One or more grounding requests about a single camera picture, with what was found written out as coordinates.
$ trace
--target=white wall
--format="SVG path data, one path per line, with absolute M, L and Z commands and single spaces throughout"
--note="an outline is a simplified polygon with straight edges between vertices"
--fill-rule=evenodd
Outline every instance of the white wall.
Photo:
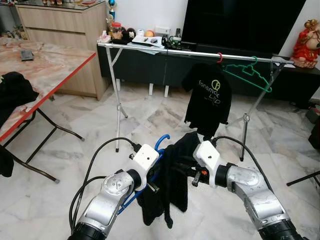
M 293 25 L 290 34 L 284 42 L 279 55 L 290 57 L 293 53 L 293 48 L 296 44 L 298 35 L 305 29 L 304 24 L 307 20 L 316 19 L 320 21 L 320 0 L 306 0 L 305 4 Z M 320 58 L 318 56 L 318 63 L 316 68 L 320 69 Z
M 169 27 L 171 34 L 184 27 L 187 0 L 116 0 L 115 21 L 135 30 Z

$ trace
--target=power outlet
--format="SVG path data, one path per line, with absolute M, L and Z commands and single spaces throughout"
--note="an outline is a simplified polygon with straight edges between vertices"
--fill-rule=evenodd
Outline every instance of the power outlet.
M 170 27 L 156 26 L 155 27 L 155 33 L 169 35 L 170 34 Z

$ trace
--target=black t-shirt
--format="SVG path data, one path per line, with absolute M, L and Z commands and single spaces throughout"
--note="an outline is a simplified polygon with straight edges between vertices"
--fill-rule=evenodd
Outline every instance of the black t-shirt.
M 213 136 L 219 123 L 226 124 L 231 107 L 232 91 L 217 64 L 195 64 L 182 81 L 188 92 L 193 89 L 184 122 L 198 133 Z

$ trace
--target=marble table top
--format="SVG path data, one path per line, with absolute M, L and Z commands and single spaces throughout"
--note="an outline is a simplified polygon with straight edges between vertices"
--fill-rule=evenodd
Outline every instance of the marble table top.
M 31 50 L 33 60 L 21 61 L 21 50 Z M 0 128 L 0 142 L 95 55 L 74 47 L 0 37 L 0 76 L 19 72 L 39 93 L 35 101 L 15 108 Z

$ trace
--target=wooden cabinet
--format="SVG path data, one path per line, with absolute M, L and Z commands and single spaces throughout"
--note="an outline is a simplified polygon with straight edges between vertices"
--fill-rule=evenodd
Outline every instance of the wooden cabinet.
M 97 38 L 106 29 L 105 1 L 91 7 L 63 3 L 66 7 L 44 6 L 41 0 L 16 4 L 22 25 L 31 41 L 45 42 L 97 52 Z M 59 90 L 60 93 L 96 97 L 108 87 L 101 77 L 98 55 Z

